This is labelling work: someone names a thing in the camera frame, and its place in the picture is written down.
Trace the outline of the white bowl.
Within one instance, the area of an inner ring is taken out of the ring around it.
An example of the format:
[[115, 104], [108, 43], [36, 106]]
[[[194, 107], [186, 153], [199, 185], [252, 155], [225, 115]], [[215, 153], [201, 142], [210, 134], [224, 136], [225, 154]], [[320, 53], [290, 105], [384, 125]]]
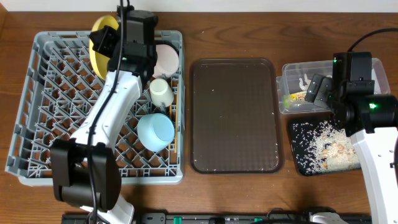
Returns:
[[179, 68], [179, 56], [173, 47], [167, 44], [156, 45], [157, 63], [154, 78], [171, 77]]

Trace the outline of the light blue small plate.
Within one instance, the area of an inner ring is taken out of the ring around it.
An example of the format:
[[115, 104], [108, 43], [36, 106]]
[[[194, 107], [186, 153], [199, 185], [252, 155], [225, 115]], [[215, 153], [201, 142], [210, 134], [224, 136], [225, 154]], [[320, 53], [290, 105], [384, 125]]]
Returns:
[[146, 149], [159, 152], [175, 139], [175, 127], [162, 113], [147, 114], [137, 124], [137, 135]]

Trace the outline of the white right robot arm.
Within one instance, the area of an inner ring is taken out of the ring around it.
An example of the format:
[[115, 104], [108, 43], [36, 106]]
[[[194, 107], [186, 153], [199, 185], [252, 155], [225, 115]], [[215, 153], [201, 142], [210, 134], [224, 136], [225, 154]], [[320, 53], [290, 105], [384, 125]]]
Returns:
[[315, 105], [329, 108], [358, 155], [373, 223], [397, 223], [397, 98], [374, 92], [374, 80], [322, 75], [307, 90]]

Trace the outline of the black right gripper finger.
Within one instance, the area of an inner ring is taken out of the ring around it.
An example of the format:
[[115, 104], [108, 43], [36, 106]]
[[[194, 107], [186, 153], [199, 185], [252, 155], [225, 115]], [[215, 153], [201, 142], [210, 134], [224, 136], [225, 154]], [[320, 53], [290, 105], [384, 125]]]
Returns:
[[330, 98], [330, 92], [333, 89], [333, 79], [330, 77], [322, 78], [320, 81], [316, 81], [317, 95], [314, 100], [314, 105], [321, 108], [329, 108], [328, 99]]
[[310, 80], [310, 84], [307, 88], [307, 93], [305, 95], [305, 101], [307, 102], [314, 102], [315, 98], [318, 95], [320, 85], [322, 84], [322, 81], [324, 79], [323, 75], [320, 74], [314, 74], [312, 79]]

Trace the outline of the white cup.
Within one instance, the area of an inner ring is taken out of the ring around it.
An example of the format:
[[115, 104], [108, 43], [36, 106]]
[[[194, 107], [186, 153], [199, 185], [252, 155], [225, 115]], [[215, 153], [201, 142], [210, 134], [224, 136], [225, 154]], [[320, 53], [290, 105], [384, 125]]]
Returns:
[[152, 103], [156, 107], [168, 107], [174, 101], [174, 93], [167, 83], [166, 80], [162, 78], [156, 78], [150, 83], [150, 97]]

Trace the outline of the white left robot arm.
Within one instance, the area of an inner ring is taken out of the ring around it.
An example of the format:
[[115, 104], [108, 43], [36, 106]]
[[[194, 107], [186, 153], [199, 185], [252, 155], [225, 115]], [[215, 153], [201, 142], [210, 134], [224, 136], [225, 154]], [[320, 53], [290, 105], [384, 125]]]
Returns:
[[87, 223], [132, 223], [134, 207], [120, 194], [121, 175], [114, 155], [119, 132], [157, 62], [153, 28], [104, 26], [90, 33], [90, 61], [105, 63], [106, 82], [83, 124], [68, 140], [50, 148], [54, 196], [85, 208]]

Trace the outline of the green orange snack wrapper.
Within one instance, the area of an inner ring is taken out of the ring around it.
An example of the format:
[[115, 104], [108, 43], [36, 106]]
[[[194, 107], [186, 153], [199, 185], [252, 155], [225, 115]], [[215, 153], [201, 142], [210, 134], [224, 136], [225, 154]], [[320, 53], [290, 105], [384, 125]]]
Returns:
[[306, 94], [306, 91], [300, 91], [297, 93], [285, 95], [283, 97], [283, 106], [285, 108], [293, 108], [294, 106], [299, 106], [302, 103], [305, 103]]

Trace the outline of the white napkin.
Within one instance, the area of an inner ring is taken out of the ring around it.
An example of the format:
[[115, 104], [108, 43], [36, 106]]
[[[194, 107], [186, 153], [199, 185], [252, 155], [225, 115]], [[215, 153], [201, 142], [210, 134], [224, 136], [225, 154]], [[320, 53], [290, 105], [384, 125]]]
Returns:
[[308, 79], [307, 74], [304, 74], [304, 78], [299, 78], [299, 88], [302, 91], [307, 91], [309, 88], [309, 85], [311, 84], [311, 80]]

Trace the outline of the yellow plate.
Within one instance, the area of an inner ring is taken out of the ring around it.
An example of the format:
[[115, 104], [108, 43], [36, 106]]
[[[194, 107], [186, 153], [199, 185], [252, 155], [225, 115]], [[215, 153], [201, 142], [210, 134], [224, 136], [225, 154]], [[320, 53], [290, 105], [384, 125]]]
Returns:
[[[104, 26], [110, 26], [113, 29], [118, 29], [119, 25], [117, 20], [111, 16], [106, 15], [97, 19], [91, 29], [92, 32], [102, 29]], [[92, 40], [89, 42], [90, 62], [95, 74], [102, 80], [106, 79], [108, 73], [107, 64], [110, 60], [109, 57], [99, 54], [93, 50], [94, 43]]]

